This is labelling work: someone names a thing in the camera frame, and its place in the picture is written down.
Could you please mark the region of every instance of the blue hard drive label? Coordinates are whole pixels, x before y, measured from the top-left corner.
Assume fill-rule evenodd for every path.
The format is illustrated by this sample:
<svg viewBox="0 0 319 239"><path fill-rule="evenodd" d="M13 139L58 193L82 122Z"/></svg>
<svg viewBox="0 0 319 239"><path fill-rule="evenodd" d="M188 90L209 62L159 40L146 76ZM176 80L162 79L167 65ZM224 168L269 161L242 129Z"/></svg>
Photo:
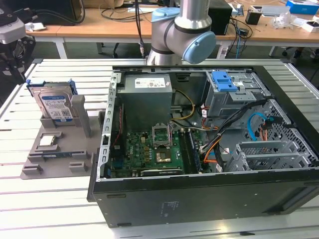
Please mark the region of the blue hard drive label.
<svg viewBox="0 0 319 239"><path fill-rule="evenodd" d="M73 117L64 96L42 96L42 102L51 118L57 122L72 121Z"/></svg>

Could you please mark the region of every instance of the motherboard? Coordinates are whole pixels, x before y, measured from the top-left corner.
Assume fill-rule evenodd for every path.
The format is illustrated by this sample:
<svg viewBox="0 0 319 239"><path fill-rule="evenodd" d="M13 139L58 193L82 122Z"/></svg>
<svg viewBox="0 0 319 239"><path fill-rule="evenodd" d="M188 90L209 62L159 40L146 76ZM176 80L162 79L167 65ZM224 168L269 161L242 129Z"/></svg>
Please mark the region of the motherboard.
<svg viewBox="0 0 319 239"><path fill-rule="evenodd" d="M200 171L197 154L203 144L200 133L180 130L167 132L165 127L163 129L128 132L124 156L112 160L111 177L178 175L189 173L190 170ZM194 154L197 155L197 162L194 161Z"/></svg>

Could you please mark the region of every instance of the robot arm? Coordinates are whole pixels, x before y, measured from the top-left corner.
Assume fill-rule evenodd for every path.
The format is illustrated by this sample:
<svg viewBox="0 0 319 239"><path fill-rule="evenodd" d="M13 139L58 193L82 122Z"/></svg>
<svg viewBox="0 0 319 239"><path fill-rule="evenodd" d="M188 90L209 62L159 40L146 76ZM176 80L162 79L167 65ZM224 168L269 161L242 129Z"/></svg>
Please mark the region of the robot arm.
<svg viewBox="0 0 319 239"><path fill-rule="evenodd" d="M0 74L17 84L25 82L24 65L35 47L34 38L25 34L24 23L35 18L28 8L12 12L0 2Z"/></svg>
<svg viewBox="0 0 319 239"><path fill-rule="evenodd" d="M210 0L181 0L180 8L160 8L152 14L152 50L148 65L198 64L216 45L208 16Z"/></svg>

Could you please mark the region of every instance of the white box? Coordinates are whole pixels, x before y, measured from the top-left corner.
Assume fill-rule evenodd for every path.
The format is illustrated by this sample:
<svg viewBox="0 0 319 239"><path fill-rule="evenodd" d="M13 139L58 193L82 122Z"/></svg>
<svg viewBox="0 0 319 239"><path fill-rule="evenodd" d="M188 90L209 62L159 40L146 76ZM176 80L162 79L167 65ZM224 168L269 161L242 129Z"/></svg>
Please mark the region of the white box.
<svg viewBox="0 0 319 239"><path fill-rule="evenodd" d="M308 32L319 32L319 23L316 21L307 21L302 25L302 28Z"/></svg>

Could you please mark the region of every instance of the table leg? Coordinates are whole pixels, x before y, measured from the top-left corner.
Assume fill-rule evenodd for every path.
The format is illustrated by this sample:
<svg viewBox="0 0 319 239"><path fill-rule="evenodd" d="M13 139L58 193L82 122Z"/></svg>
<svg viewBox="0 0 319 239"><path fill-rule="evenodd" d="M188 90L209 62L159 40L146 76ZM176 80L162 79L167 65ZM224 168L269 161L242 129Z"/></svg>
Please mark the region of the table leg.
<svg viewBox="0 0 319 239"><path fill-rule="evenodd" d="M102 43L97 42L97 43L96 43L96 46L98 47L98 53L99 53L99 54L102 54L102 53L103 53L103 51L102 51Z"/></svg>
<svg viewBox="0 0 319 239"><path fill-rule="evenodd" d="M58 49L59 55L61 59L68 59L67 57L67 49L65 46L65 42L63 40L63 38L57 38L54 40L56 48Z"/></svg>
<svg viewBox="0 0 319 239"><path fill-rule="evenodd" d="M276 53L276 50L277 50L277 46L273 46L269 52L269 56L273 57L274 54Z"/></svg>
<svg viewBox="0 0 319 239"><path fill-rule="evenodd" d="M229 48L229 43L228 42L222 42L220 44L219 49L218 49L218 53L217 53L216 59L225 59L227 51L228 51L228 48Z"/></svg>

